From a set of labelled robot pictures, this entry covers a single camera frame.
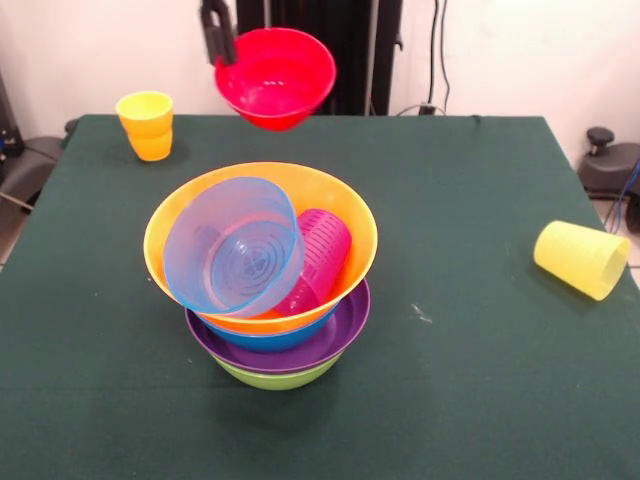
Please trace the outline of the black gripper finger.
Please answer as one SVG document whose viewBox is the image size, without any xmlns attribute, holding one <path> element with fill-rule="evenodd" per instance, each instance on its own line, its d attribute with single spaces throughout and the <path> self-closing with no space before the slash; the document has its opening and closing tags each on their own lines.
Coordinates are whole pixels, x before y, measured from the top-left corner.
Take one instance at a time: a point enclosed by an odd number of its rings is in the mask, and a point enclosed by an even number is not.
<svg viewBox="0 0 640 480">
<path fill-rule="evenodd" d="M 235 34 L 232 28 L 231 16 L 229 14 L 227 3 L 223 0 L 216 0 L 215 13 L 219 19 L 219 55 L 225 65 L 233 65 L 237 61 L 237 54 L 235 48 Z"/>
<path fill-rule="evenodd" d="M 216 12 L 212 1 L 202 0 L 199 10 L 200 23 L 203 31 L 208 62 L 214 65 L 219 56 L 218 52 L 218 26 L 214 23 L 213 14 Z"/>
</svg>

